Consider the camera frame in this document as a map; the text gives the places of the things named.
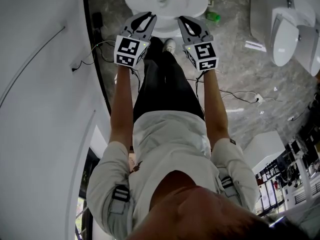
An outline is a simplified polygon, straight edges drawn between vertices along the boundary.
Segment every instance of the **black strap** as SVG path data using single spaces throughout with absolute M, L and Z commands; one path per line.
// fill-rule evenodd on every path
M 112 193 L 112 199 L 116 199 L 123 202 L 129 202 L 130 192 L 125 185 L 118 185 L 115 187 Z

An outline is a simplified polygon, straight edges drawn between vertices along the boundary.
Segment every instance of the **black pants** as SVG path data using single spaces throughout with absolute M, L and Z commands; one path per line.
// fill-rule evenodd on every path
M 184 111 L 205 120 L 199 101 L 175 57 L 162 52 L 157 37 L 144 58 L 144 80 L 133 109 L 133 121 L 151 111 Z

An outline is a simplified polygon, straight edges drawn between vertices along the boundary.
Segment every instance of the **white shirt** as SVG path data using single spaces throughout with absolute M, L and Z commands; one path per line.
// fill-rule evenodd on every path
M 92 215 L 104 231 L 117 239 L 125 238 L 142 222 L 149 212 L 154 191 L 172 171 L 181 171 L 196 185 L 222 193 L 224 188 L 217 167 L 224 167 L 233 181 L 238 182 L 246 206 L 251 211 L 255 207 L 258 185 L 244 162 L 241 148 L 230 139 L 220 139 L 211 154 L 206 124 L 197 115 L 182 111 L 143 114 L 134 124 L 133 149 L 138 166 L 130 174 L 125 146 L 119 142 L 109 143 L 87 189 L 87 204 Z M 111 196 L 116 185 L 128 187 L 131 203 L 123 208 L 125 218 L 117 215 L 111 219 Z M 118 231 L 123 230 L 125 222 L 127 232 L 119 236 Z

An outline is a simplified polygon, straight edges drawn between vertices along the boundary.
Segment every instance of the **hair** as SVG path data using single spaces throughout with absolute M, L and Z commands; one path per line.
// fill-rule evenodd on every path
M 275 220 L 267 217 L 263 220 L 252 219 L 247 225 L 229 228 L 227 232 L 215 232 L 212 239 L 216 240 L 283 240 L 299 239 L 311 240 L 311 238 L 298 226 L 294 225 L 287 218 L 274 223 Z

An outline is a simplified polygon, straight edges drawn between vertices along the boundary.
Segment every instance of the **sleeve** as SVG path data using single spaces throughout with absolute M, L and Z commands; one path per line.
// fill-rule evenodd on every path
M 128 234 L 129 174 L 128 151 L 122 143 L 113 141 L 94 168 L 86 193 L 94 219 L 103 231 L 117 240 L 125 239 Z
M 232 181 L 237 183 L 248 209 L 253 211 L 259 188 L 253 171 L 245 162 L 242 149 L 233 140 L 222 138 L 215 143 L 210 159 L 216 167 L 226 168 Z

